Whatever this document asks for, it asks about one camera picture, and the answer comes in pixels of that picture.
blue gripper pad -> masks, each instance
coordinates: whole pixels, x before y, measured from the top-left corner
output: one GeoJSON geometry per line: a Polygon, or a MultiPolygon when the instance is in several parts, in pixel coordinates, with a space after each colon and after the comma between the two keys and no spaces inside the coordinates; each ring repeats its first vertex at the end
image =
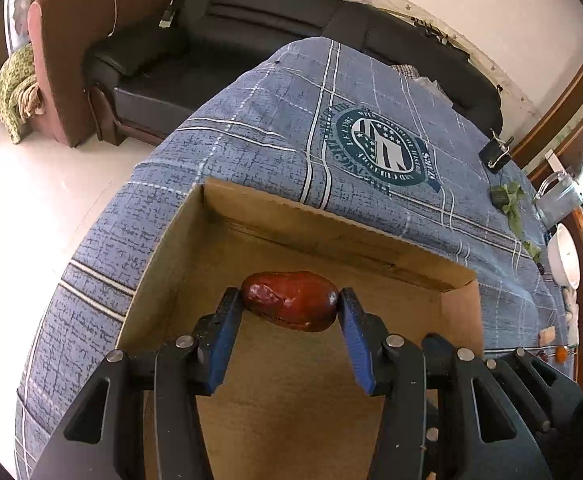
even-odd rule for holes
{"type": "Polygon", "coordinates": [[[373,355],[364,330],[364,313],[356,294],[344,288],[338,297],[338,320],[345,336],[349,360],[356,383],[368,395],[376,390],[373,355]]]}
{"type": "Polygon", "coordinates": [[[211,395],[222,384],[232,356],[234,341],[242,318],[242,302],[237,288],[228,288],[216,312],[209,319],[199,345],[199,361],[206,367],[205,389],[211,395]]]}

glass pitcher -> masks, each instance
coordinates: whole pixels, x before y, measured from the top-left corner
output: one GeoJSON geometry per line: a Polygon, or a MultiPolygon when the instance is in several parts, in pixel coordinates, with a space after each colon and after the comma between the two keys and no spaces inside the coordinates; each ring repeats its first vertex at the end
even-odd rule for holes
{"type": "Polygon", "coordinates": [[[533,199],[540,220],[547,229],[551,229],[564,217],[583,203],[578,184],[566,171],[556,171],[548,176],[533,199]],[[558,182],[550,190],[549,184],[558,182]]]}

tiled floor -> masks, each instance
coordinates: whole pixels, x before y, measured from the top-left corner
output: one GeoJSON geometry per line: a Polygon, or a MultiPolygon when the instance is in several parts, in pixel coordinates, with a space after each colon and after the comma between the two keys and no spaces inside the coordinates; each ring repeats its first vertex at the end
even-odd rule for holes
{"type": "Polygon", "coordinates": [[[0,123],[0,461],[14,474],[15,391],[40,317],[73,251],[152,146],[95,137],[70,149],[0,123]]]}

small red object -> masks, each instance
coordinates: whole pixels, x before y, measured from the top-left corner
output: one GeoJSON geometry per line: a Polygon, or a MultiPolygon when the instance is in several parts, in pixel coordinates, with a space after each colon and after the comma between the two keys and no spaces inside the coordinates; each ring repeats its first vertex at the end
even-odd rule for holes
{"type": "Polygon", "coordinates": [[[567,361],[567,357],[569,355],[569,351],[567,350],[566,346],[559,346],[556,348],[556,363],[562,364],[567,361]]]}
{"type": "Polygon", "coordinates": [[[318,274],[257,272],[240,289],[245,308],[268,321],[305,332],[321,332],[336,318],[338,289],[318,274]]]}

pitcher handle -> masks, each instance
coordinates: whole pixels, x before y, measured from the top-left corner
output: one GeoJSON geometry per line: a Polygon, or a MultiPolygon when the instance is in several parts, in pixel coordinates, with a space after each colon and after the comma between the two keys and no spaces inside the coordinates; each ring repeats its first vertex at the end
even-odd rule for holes
{"type": "Polygon", "coordinates": [[[541,196],[543,196],[547,190],[547,188],[549,187],[549,184],[551,184],[553,181],[555,181],[556,179],[560,179],[560,177],[566,176],[567,172],[565,170],[561,170],[561,171],[556,171],[556,173],[552,173],[550,176],[548,176],[545,180],[542,181],[542,184],[540,184],[540,187],[538,188],[538,192],[536,193],[536,195],[534,196],[534,200],[539,199],[541,196]]]}

